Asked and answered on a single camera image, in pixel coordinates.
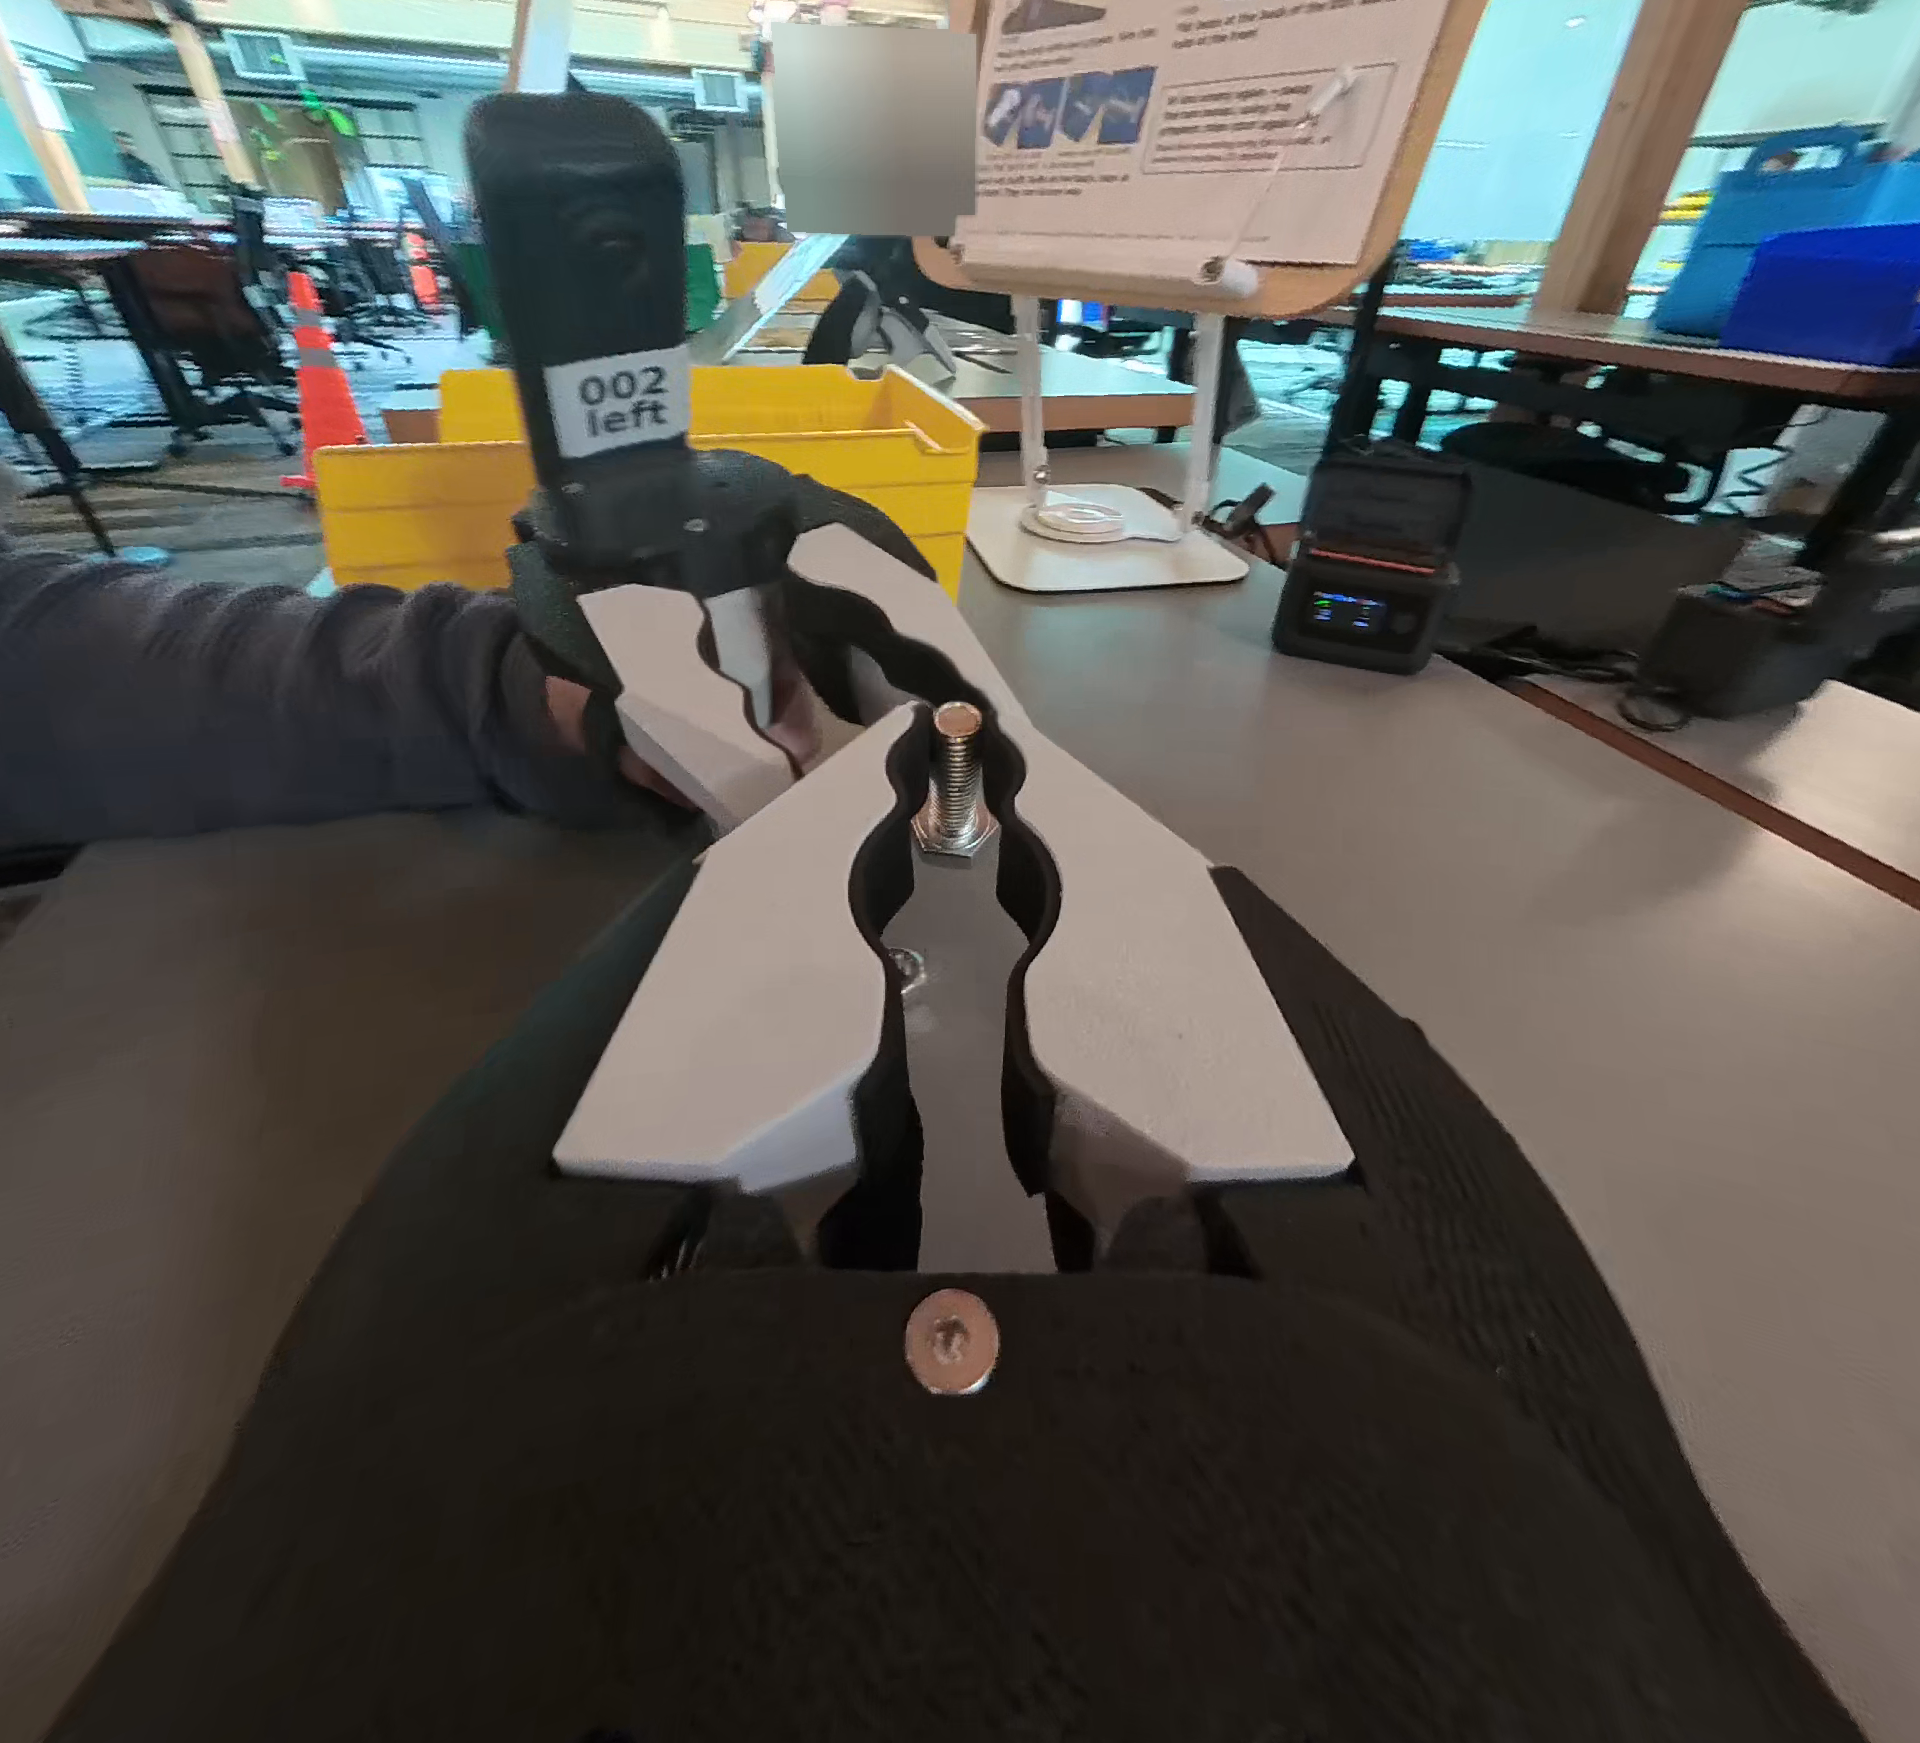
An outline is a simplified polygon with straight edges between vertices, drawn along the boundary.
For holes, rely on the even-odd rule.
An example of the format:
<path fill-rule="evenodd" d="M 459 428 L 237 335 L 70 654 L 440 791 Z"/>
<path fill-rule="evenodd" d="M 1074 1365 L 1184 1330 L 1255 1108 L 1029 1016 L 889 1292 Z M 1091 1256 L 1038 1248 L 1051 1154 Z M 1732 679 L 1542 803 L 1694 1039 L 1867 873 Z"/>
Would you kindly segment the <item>black label printer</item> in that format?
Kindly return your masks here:
<path fill-rule="evenodd" d="M 1397 443 L 1343 445 L 1317 464 L 1270 633 L 1284 654 L 1417 674 L 1460 586 L 1472 482 L 1460 461 Z"/>

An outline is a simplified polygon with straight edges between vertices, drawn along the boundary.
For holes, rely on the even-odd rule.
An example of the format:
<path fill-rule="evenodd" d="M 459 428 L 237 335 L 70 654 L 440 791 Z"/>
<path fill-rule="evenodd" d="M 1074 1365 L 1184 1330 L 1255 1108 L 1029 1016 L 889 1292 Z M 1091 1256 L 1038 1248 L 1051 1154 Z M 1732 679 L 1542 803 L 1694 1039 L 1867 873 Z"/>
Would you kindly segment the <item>blue tote bag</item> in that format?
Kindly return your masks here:
<path fill-rule="evenodd" d="M 1859 124 L 1775 131 L 1726 170 L 1650 324 L 1716 341 L 1759 246 L 1781 235 L 1917 222 L 1917 157 Z"/>

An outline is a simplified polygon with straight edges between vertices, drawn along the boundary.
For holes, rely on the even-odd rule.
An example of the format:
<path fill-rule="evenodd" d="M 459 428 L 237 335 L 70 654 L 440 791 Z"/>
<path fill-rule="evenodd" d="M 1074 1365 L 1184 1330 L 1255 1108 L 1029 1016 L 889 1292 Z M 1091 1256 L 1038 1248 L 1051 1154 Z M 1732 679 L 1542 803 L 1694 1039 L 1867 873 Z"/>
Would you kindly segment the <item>light wooden post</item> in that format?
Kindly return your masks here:
<path fill-rule="evenodd" d="M 1645 0 L 1534 294 L 1534 316 L 1620 316 L 1750 0 Z"/>

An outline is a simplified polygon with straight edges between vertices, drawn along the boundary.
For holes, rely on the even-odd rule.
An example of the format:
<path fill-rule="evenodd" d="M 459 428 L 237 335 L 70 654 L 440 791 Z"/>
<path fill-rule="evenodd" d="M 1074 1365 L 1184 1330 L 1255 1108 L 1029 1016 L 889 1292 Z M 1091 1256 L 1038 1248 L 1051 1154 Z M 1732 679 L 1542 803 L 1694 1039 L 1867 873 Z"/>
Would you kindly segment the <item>wooden instruction board stand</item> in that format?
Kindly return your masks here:
<path fill-rule="evenodd" d="M 1201 528 L 1201 518 L 1212 507 L 1217 495 L 1219 440 L 1212 432 L 1212 418 L 1230 326 L 1234 322 L 1277 322 L 1313 316 L 1345 300 L 1365 279 L 1384 270 L 1389 252 L 1401 237 L 1440 121 L 1487 4 L 1488 0 L 1471 32 L 1452 30 L 1452 41 L 1463 44 L 1463 57 L 1453 77 L 1427 83 L 1429 90 L 1444 90 L 1446 101 L 1437 116 L 1427 116 L 1427 129 L 1414 134 L 1414 140 L 1426 147 L 1420 173 L 1399 186 L 1397 204 L 1387 206 L 1357 267 L 1270 267 L 1252 298 L 1212 298 L 1196 292 L 1152 294 L 1140 287 L 1120 290 L 1106 298 L 1049 296 L 1038 294 L 1033 286 L 1006 287 L 968 276 L 951 252 L 951 235 L 960 222 L 946 247 L 938 247 L 930 240 L 913 246 L 916 260 L 926 276 L 957 290 L 1000 292 L 1014 306 L 1020 486 L 979 488 L 972 495 L 968 545 L 986 572 L 998 582 L 1029 595 L 1091 595 L 1211 584 L 1246 576 L 1246 563 Z M 984 0 L 951 0 L 956 27 L 977 41 L 977 96 L 983 8 Z M 1193 414 L 1179 505 L 1162 507 L 1144 491 L 1120 484 L 1070 486 L 1053 479 L 1038 346 L 1038 307 L 1046 300 L 1146 307 L 1191 320 L 1196 380 L 1191 386 Z"/>

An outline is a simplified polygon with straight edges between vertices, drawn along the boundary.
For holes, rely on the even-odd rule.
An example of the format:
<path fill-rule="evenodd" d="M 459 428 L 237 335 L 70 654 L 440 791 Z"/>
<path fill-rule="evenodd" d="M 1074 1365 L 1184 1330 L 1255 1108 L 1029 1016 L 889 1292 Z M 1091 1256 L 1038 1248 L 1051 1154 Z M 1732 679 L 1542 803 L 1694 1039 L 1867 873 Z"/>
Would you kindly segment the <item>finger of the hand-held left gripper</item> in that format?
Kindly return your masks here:
<path fill-rule="evenodd" d="M 842 724 L 906 705 L 980 707 L 1022 748 L 1035 727 L 943 586 L 844 524 L 803 531 L 779 584 L 791 652 Z"/>
<path fill-rule="evenodd" d="M 631 582 L 581 608 L 618 681 L 629 749 L 716 830 L 758 816 L 820 757 L 820 703 L 771 584 L 699 599 Z"/>

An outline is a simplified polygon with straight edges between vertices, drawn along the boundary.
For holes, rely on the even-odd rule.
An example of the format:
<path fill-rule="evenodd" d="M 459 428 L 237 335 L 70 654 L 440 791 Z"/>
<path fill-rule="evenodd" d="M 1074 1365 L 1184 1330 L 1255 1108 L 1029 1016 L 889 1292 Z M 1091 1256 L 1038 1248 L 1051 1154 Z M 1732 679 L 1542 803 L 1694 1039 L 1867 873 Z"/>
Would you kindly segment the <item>blue plastic bin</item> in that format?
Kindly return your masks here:
<path fill-rule="evenodd" d="M 1825 364 L 1917 364 L 1917 225 L 1762 241 L 1719 329 L 1726 348 Z"/>

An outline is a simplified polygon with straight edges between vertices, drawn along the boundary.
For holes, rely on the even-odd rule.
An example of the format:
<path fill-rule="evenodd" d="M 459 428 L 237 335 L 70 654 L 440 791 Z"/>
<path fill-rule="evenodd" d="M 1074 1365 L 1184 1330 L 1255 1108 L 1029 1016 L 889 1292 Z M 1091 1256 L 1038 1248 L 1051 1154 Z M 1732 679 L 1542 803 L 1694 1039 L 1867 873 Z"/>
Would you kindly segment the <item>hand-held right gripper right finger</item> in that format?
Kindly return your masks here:
<path fill-rule="evenodd" d="M 1326 1181 L 1353 1151 L 1206 859 L 1040 734 L 996 714 L 996 897 L 1025 941 L 1003 1126 L 1054 1200 Z"/>

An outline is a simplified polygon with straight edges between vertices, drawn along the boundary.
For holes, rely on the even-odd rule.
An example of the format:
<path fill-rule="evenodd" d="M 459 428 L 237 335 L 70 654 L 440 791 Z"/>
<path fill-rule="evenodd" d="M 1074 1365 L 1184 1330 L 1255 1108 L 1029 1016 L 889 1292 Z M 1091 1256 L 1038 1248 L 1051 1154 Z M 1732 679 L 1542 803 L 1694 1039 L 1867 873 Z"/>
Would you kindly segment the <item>person's left hand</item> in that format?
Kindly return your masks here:
<path fill-rule="evenodd" d="M 620 781 L 647 788 L 702 816 L 629 749 L 615 712 L 618 681 L 581 608 L 584 595 L 629 582 L 588 586 L 553 567 L 531 541 L 517 543 L 507 563 L 517 620 L 533 641 L 549 698 L 560 707 L 562 724 L 579 736 L 586 755 Z"/>

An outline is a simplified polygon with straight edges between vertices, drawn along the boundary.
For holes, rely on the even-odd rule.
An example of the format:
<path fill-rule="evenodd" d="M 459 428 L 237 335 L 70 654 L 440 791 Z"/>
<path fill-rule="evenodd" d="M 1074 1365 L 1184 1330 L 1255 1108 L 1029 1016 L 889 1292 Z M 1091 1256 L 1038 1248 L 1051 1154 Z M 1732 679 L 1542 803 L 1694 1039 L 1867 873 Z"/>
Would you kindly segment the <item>steel hex bolt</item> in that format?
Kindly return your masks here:
<path fill-rule="evenodd" d="M 932 714 L 927 795 L 912 817 L 919 854 L 934 862 L 969 864 L 998 831 L 984 793 L 980 707 L 947 702 Z"/>

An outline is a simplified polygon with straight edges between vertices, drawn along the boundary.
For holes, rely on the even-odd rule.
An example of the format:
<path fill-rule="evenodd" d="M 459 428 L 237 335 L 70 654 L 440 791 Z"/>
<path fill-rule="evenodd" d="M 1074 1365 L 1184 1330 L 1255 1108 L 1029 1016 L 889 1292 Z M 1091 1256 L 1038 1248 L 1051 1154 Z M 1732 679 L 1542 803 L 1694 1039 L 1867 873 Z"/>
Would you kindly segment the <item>brown office chair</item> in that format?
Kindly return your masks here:
<path fill-rule="evenodd" d="M 299 408 L 275 317 L 253 300 L 232 252 L 152 244 L 131 260 L 131 282 L 157 352 L 179 367 L 195 435 L 251 424 L 293 455 Z"/>

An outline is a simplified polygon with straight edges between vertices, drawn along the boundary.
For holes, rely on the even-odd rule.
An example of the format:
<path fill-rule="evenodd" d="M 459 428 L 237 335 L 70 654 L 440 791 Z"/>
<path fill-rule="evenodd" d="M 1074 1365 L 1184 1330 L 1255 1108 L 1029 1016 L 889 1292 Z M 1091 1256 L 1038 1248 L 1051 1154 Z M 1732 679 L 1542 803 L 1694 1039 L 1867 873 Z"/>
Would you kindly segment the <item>black charger box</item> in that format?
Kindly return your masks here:
<path fill-rule="evenodd" d="M 1802 607 L 1688 584 L 1645 644 L 1631 694 L 1688 722 L 1738 722 L 1811 699 L 1836 669 Z"/>

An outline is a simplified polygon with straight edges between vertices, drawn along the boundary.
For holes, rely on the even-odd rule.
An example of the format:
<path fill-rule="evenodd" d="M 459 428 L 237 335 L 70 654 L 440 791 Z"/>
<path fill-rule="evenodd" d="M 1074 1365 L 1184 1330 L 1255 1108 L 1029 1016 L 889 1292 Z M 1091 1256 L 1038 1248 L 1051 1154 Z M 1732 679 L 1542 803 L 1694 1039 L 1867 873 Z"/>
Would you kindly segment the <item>orange traffic cone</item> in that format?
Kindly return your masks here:
<path fill-rule="evenodd" d="M 285 493 L 312 495 L 317 488 L 317 455 L 365 448 L 370 435 L 338 361 L 315 282 L 296 267 L 285 276 L 285 290 L 297 360 L 302 464 L 293 474 L 282 477 L 279 486 Z"/>

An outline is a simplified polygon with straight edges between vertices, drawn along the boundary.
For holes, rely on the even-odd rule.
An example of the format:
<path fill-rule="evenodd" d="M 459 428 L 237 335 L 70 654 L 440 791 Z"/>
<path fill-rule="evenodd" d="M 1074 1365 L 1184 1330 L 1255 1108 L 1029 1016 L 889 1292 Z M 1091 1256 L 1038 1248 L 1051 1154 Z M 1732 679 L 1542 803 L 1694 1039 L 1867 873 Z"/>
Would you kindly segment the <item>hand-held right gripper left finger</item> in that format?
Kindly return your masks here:
<path fill-rule="evenodd" d="M 916 887 L 906 705 L 714 841 L 553 1148 L 575 1180 L 800 1205 L 919 1238 L 919 1114 L 886 931 Z"/>

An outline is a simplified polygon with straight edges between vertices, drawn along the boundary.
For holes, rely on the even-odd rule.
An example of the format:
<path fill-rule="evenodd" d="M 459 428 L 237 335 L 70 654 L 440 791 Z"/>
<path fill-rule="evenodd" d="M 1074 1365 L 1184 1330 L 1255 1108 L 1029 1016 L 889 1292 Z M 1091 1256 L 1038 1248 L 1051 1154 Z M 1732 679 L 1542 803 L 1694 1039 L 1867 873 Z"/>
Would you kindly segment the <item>person's left forearm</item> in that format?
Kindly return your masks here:
<path fill-rule="evenodd" d="M 317 599 L 3 543 L 3 849 L 556 813 L 566 760 L 500 596 Z"/>

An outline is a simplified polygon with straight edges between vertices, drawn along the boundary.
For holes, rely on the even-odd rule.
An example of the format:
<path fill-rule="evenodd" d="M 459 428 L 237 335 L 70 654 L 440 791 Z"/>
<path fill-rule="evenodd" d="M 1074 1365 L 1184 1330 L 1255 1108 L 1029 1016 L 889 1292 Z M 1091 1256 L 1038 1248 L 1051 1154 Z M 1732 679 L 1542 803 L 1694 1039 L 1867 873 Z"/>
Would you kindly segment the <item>printed instruction sheet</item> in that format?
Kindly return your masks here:
<path fill-rule="evenodd" d="M 984 0 L 968 276 L 1252 298 L 1357 267 L 1487 0 Z"/>

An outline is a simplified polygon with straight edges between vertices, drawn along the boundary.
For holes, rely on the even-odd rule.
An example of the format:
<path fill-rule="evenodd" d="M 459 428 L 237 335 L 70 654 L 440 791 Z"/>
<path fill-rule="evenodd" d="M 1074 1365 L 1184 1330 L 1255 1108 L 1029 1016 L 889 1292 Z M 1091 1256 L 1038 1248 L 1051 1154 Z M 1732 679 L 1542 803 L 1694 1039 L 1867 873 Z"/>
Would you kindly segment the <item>yellow plastic bin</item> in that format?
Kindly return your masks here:
<path fill-rule="evenodd" d="M 507 588 L 513 521 L 535 491 L 518 389 L 500 367 L 440 386 L 435 445 L 315 455 L 323 560 L 338 586 Z M 872 505 L 957 596 L 984 425 L 898 366 L 699 366 L 691 443 L 778 463 Z"/>

